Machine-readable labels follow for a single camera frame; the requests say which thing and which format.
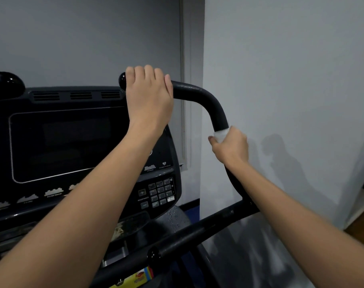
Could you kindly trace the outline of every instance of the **white tape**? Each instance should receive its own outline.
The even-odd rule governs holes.
[[[227,133],[229,132],[229,129],[230,128],[227,128],[227,129],[224,129],[224,130],[219,130],[219,131],[214,132],[215,139],[219,143],[223,142],[223,140],[225,139]]]

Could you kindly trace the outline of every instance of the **air vent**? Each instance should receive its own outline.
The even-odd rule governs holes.
[[[33,97],[35,101],[58,101],[58,92],[33,92]]]
[[[70,99],[71,100],[87,100],[92,99],[93,96],[91,95],[91,92],[71,92],[70,93]]]
[[[106,91],[101,92],[102,99],[113,99],[113,98],[120,98],[121,92],[120,91]]]

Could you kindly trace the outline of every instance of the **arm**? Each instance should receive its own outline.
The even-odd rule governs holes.
[[[232,127],[218,160],[237,177],[310,281],[318,288],[364,288],[364,246],[302,206],[248,163],[246,136]]]
[[[0,287],[88,287],[171,117],[170,76],[126,69],[130,126],[114,150],[0,261]]]

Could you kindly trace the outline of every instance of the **forearm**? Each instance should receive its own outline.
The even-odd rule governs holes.
[[[129,131],[0,262],[0,287],[88,286],[156,142],[139,133]]]
[[[362,244],[292,199],[248,163],[234,160],[227,167],[316,287],[364,288]]]

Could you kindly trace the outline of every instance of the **hand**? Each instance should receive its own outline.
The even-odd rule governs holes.
[[[213,153],[225,166],[237,160],[244,162],[249,160],[247,137],[234,126],[230,127],[222,143],[218,143],[214,136],[209,136],[208,140],[213,147]]]
[[[161,69],[128,67],[126,69],[126,99],[130,126],[150,131],[160,137],[173,111],[173,85],[170,75]]]

